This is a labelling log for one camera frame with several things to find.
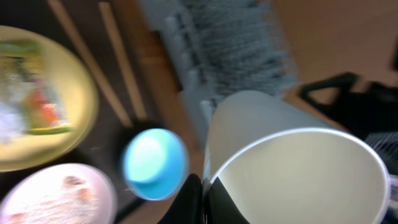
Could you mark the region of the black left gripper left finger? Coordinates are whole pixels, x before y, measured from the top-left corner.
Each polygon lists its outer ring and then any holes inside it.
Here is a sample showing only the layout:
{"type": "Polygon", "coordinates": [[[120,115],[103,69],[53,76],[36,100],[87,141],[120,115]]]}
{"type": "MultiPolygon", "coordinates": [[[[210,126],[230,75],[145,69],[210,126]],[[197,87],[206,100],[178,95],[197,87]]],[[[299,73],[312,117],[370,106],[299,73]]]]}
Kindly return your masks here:
{"type": "Polygon", "coordinates": [[[203,223],[202,184],[196,174],[190,174],[158,224],[203,223]]]}

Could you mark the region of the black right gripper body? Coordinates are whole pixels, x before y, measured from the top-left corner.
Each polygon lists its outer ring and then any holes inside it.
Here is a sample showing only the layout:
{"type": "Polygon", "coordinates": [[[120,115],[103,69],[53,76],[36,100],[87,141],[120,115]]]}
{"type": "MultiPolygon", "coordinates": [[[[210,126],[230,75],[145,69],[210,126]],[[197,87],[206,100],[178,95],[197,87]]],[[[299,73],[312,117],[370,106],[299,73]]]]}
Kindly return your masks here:
{"type": "Polygon", "coordinates": [[[397,131],[397,88],[372,82],[364,93],[349,92],[340,101],[337,122],[360,139],[397,131]]]}

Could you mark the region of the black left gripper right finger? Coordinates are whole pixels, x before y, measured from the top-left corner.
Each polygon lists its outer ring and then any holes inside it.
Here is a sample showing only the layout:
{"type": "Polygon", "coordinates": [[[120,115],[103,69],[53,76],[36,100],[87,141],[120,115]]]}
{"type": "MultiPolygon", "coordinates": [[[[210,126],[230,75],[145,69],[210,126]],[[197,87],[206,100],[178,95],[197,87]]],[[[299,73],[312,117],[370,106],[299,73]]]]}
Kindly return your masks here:
{"type": "Polygon", "coordinates": [[[205,195],[205,223],[248,224],[224,185],[217,178],[205,195]]]}

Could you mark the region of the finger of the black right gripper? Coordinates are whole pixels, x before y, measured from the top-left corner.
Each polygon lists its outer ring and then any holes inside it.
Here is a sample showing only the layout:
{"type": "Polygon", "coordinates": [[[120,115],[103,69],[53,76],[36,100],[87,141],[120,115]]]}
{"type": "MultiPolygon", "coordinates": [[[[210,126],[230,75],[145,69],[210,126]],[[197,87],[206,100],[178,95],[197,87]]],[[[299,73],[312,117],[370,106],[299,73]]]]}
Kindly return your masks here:
{"type": "Polygon", "coordinates": [[[332,115],[335,110],[351,94],[351,89],[358,81],[358,75],[352,72],[345,72],[334,77],[302,85],[298,96],[307,104],[324,115],[332,115]],[[326,102],[314,98],[316,93],[328,93],[326,102]]]}

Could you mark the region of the white cup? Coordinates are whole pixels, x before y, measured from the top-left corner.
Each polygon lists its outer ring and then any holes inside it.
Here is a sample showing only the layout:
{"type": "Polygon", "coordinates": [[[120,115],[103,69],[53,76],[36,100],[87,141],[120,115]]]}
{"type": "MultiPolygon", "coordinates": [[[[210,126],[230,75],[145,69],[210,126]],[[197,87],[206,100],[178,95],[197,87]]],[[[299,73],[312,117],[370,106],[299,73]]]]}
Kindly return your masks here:
{"type": "Polygon", "coordinates": [[[204,188],[220,182],[249,223],[380,223],[389,173],[359,138],[258,91],[213,113],[204,188]]]}

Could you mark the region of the green snack wrapper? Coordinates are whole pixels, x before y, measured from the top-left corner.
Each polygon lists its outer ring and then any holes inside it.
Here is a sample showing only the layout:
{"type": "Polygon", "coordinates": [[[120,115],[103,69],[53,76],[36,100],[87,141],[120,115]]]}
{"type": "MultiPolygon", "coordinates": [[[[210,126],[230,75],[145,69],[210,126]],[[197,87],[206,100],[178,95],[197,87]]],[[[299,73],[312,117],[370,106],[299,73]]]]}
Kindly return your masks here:
{"type": "Polygon", "coordinates": [[[19,110],[24,119],[24,134],[50,135],[72,130],[45,69],[44,53],[38,42],[1,42],[1,102],[19,110]]]}

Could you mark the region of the rice leftovers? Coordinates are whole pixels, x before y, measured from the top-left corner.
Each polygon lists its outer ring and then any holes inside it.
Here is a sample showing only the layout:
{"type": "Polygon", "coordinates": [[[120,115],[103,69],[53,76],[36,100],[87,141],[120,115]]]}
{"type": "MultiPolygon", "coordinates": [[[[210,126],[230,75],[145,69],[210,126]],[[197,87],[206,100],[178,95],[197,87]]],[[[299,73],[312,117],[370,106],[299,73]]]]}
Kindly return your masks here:
{"type": "Polygon", "coordinates": [[[10,224],[89,224],[98,213],[98,199],[85,179],[66,176],[55,191],[22,204],[6,216],[10,224]]]}

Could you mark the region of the grey dishwasher rack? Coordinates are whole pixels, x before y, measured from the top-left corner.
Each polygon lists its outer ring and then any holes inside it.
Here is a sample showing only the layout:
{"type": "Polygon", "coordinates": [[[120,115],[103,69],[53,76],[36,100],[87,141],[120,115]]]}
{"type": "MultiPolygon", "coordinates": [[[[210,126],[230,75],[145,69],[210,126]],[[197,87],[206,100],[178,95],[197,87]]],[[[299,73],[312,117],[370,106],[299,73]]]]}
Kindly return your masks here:
{"type": "Polygon", "coordinates": [[[216,107],[229,95],[257,90],[282,98],[297,67],[272,1],[145,0],[180,82],[180,100],[200,144],[216,107]]]}

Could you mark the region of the blue bowl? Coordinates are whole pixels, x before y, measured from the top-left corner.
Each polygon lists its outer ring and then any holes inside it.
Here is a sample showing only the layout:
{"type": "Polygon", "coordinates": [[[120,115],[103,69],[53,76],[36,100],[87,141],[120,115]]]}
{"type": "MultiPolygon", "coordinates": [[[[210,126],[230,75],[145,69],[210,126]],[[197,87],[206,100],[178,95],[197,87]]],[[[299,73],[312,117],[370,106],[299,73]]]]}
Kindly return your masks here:
{"type": "Polygon", "coordinates": [[[152,128],[136,135],[124,148],[121,173],[128,189],[144,200],[175,195],[189,171],[185,143],[168,129],[152,128]]]}

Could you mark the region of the dark brown serving tray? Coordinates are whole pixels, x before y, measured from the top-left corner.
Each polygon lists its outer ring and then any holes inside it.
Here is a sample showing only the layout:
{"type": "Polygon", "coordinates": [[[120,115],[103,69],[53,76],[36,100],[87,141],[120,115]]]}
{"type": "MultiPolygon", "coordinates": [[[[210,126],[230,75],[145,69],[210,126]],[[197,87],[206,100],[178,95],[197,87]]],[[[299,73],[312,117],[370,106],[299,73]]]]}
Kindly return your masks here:
{"type": "MultiPolygon", "coordinates": [[[[133,105],[127,93],[116,56],[112,50],[111,41],[101,17],[100,1],[61,1],[68,14],[71,16],[76,28],[88,44],[100,68],[105,72],[107,80],[114,88],[116,95],[124,106],[129,117],[134,122],[133,128],[124,128],[115,115],[111,106],[102,93],[99,96],[99,114],[90,133],[82,140],[72,152],[44,165],[29,169],[1,173],[1,200],[20,181],[39,169],[50,165],[66,162],[81,162],[102,170],[111,180],[116,189],[115,223],[158,223],[165,215],[174,200],[145,201],[137,198],[126,189],[126,183],[119,170],[120,155],[123,147],[140,131],[147,128],[164,128],[164,118],[155,103],[151,93],[148,72],[141,63],[138,49],[134,46],[134,36],[148,33],[146,25],[135,6],[134,1],[107,1],[111,5],[116,24],[121,33],[124,46],[126,46],[127,59],[132,65],[137,78],[139,89],[143,95],[144,104],[149,115],[143,121],[136,118],[133,105]],[[127,9],[133,15],[133,22],[138,22],[138,27],[131,27],[124,19],[122,9],[127,9]]],[[[65,31],[62,29],[47,1],[1,1],[1,25],[29,30],[48,37],[78,55],[65,31]]]]}

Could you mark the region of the yellow plate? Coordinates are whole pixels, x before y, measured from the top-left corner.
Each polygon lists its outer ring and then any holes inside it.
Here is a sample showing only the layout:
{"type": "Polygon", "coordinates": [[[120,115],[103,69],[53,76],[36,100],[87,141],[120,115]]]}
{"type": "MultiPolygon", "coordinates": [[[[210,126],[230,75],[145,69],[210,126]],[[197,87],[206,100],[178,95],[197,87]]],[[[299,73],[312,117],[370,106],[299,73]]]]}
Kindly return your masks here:
{"type": "Polygon", "coordinates": [[[54,135],[24,135],[1,144],[1,171],[28,169],[55,160],[73,150],[91,131],[99,108],[94,81],[71,51],[34,32],[1,26],[1,40],[29,39],[44,52],[45,74],[65,108],[72,131],[54,135]]]}

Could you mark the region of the right wooden chopstick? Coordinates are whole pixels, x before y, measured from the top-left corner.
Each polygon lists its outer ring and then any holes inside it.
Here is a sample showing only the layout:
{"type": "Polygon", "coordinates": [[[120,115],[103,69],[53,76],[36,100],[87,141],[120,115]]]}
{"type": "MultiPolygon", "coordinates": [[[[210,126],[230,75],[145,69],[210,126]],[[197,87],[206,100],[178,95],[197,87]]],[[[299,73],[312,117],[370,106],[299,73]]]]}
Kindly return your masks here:
{"type": "Polygon", "coordinates": [[[147,111],[142,99],[142,95],[137,84],[133,69],[128,59],[128,55],[121,37],[118,25],[113,15],[111,4],[109,2],[101,1],[99,3],[99,10],[103,18],[103,22],[108,33],[114,54],[121,70],[124,84],[129,93],[129,98],[134,109],[134,113],[138,119],[146,119],[148,117],[147,111]]]}

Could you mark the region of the wooden chopstick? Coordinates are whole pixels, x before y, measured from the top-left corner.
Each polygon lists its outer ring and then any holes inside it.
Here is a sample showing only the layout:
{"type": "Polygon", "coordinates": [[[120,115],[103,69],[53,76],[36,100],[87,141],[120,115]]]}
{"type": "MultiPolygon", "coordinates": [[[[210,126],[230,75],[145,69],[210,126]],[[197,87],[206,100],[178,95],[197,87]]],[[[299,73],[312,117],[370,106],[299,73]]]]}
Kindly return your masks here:
{"type": "Polygon", "coordinates": [[[90,70],[100,90],[107,99],[109,105],[112,107],[116,116],[119,118],[122,125],[126,128],[133,127],[133,123],[128,113],[124,109],[124,106],[120,102],[111,84],[105,77],[104,72],[102,71],[100,65],[96,61],[94,55],[91,53],[85,40],[80,35],[78,29],[74,25],[71,17],[69,16],[67,10],[64,8],[62,2],[59,0],[48,0],[47,2],[52,12],[55,14],[55,17],[58,19],[59,23],[63,27],[64,31],[67,33],[67,36],[71,40],[73,46],[78,51],[80,57],[86,63],[86,66],[90,70]]]}
{"type": "Polygon", "coordinates": [[[137,84],[133,69],[128,59],[128,55],[121,37],[118,25],[113,15],[111,4],[109,2],[101,1],[99,3],[99,10],[103,18],[103,22],[108,33],[114,54],[121,70],[124,84],[129,93],[129,98],[134,109],[134,113],[138,119],[146,119],[148,117],[147,111],[142,99],[142,95],[137,84]]]}

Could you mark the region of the left wooden chopstick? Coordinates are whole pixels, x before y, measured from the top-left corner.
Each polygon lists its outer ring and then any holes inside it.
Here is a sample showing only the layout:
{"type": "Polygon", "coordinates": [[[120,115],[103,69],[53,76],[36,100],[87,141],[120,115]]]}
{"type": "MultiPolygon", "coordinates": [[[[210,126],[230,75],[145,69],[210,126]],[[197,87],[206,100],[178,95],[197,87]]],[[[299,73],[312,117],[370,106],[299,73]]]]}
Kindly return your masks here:
{"type": "Polygon", "coordinates": [[[80,35],[78,29],[74,25],[71,17],[69,16],[67,10],[64,8],[62,2],[59,0],[48,0],[47,2],[52,12],[55,14],[55,17],[58,19],[59,23],[63,27],[64,31],[67,33],[67,36],[71,40],[73,46],[78,51],[80,57],[86,63],[86,66],[90,70],[100,90],[107,99],[109,105],[112,107],[116,116],[119,118],[122,125],[126,128],[133,127],[133,123],[128,113],[124,109],[124,106],[120,102],[111,84],[105,77],[104,72],[102,71],[100,65],[96,61],[94,55],[91,53],[85,40],[80,35]]]}

